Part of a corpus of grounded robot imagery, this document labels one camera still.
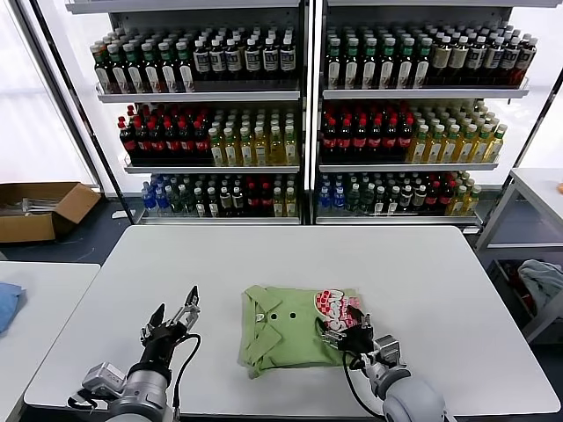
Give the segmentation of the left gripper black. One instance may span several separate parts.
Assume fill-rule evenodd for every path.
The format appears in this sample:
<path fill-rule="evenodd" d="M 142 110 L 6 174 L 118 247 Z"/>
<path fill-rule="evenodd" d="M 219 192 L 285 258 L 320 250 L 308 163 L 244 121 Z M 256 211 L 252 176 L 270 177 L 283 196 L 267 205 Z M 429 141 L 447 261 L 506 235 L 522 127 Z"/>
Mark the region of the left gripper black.
<path fill-rule="evenodd" d="M 162 324 L 165 304 L 161 303 L 151 315 L 149 322 L 141 329 L 144 352 L 140 359 L 141 370 L 151 370 L 159 374 L 170 374 L 170 364 L 175 347 L 191 330 L 199 318 L 199 290 L 193 286 L 184 305 L 174 315 L 170 324 Z"/>

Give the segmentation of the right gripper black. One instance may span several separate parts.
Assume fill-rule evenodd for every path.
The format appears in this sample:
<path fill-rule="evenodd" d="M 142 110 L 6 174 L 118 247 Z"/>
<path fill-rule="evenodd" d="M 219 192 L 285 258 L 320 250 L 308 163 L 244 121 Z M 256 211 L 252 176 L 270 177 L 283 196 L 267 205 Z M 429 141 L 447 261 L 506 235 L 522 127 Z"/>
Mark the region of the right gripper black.
<path fill-rule="evenodd" d="M 324 343 L 342 352 L 374 352 L 374 331 L 370 314 L 359 309 L 351 309 L 349 315 L 358 323 L 344 331 L 329 329 L 320 318 L 315 320 L 316 331 Z"/>

